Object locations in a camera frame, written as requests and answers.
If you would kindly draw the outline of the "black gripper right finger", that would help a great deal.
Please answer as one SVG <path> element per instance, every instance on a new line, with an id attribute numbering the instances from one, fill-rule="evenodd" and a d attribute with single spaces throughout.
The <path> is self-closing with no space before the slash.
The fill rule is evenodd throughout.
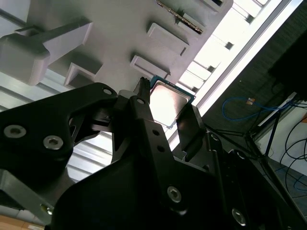
<path id="1" fill-rule="evenodd" d="M 239 150 L 225 151 L 207 130 L 198 109 L 186 105 L 177 119 L 185 162 L 204 169 L 190 176 L 200 190 L 190 196 L 198 208 L 189 227 L 200 230 L 300 230 L 303 216 L 269 165 L 259 167 Z"/>

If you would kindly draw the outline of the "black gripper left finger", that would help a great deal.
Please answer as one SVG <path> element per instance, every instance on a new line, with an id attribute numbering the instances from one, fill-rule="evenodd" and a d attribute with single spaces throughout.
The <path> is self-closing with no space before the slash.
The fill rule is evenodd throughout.
<path id="1" fill-rule="evenodd" d="M 41 197 L 54 191 L 73 148 L 100 131 L 112 133 L 111 164 L 137 157 L 149 169 L 161 201 L 180 203 L 175 159 L 149 107 L 150 82 L 141 78 L 126 98 L 93 83 L 0 114 L 0 168 Z"/>

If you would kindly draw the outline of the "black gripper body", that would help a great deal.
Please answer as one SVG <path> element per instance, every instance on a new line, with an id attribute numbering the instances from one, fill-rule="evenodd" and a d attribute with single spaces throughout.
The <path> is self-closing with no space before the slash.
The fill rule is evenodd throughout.
<path id="1" fill-rule="evenodd" d="M 54 230 L 227 230 L 216 179 L 179 160 L 173 176 L 182 199 L 161 201 L 137 157 L 117 161 L 70 187 L 52 215 Z"/>

